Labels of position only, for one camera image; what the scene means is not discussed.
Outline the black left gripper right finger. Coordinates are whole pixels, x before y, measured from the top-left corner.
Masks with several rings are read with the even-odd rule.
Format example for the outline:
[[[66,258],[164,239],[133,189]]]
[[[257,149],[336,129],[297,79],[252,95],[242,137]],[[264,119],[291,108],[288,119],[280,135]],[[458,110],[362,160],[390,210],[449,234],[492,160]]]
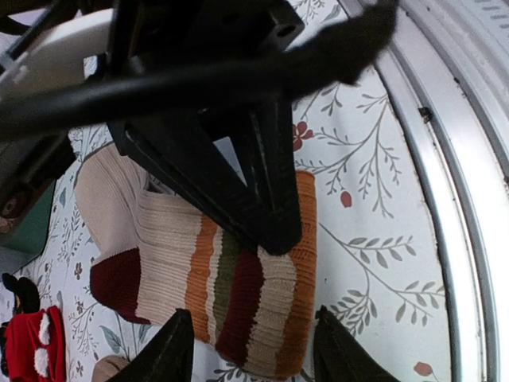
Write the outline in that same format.
[[[315,381],[397,382],[325,306],[316,313],[313,338]]]

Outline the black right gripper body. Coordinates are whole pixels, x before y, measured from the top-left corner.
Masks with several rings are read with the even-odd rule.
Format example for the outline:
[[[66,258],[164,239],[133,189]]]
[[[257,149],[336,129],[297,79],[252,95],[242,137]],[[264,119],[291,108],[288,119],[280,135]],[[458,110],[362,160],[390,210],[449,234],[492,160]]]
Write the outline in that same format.
[[[107,78],[286,50],[305,25],[287,1],[114,1]]]

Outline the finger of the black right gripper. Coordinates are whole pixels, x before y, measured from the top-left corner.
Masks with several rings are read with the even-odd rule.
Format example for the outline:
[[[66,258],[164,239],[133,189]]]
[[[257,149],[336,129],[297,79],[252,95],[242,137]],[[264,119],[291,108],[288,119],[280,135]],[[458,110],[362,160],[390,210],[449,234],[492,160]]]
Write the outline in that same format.
[[[250,122],[250,185],[262,206],[262,217],[255,221],[261,229],[258,242],[271,255],[283,255],[301,239],[291,104],[282,99],[260,103],[250,112]]]
[[[195,111],[122,117],[107,126],[121,154],[247,244],[278,253],[275,218],[216,148]]]

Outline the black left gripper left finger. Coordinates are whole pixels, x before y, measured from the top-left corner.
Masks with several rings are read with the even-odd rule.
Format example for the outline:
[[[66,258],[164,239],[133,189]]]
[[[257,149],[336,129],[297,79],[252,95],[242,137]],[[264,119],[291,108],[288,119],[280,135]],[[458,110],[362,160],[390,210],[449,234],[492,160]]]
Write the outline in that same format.
[[[194,330],[188,310],[177,309],[114,382],[189,382],[192,379]]]

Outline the beige striped sock pair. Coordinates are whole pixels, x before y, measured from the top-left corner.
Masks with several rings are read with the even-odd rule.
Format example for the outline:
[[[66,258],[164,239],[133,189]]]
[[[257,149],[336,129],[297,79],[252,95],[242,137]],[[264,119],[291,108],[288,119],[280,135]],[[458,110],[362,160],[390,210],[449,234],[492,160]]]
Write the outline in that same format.
[[[315,179],[297,172],[302,238],[270,255],[177,195],[156,193],[149,174],[114,145],[91,154],[76,203],[99,256],[92,296],[133,323],[162,325],[178,309],[196,339],[253,376],[287,380],[305,362],[317,272]]]

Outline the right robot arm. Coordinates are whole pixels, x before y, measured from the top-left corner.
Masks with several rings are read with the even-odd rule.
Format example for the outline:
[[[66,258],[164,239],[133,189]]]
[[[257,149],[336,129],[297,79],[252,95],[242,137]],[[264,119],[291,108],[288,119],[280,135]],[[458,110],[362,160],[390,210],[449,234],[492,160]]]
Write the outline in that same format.
[[[136,161],[272,255],[303,228],[292,107],[257,64],[304,26],[285,1],[4,1],[1,139],[106,123]]]

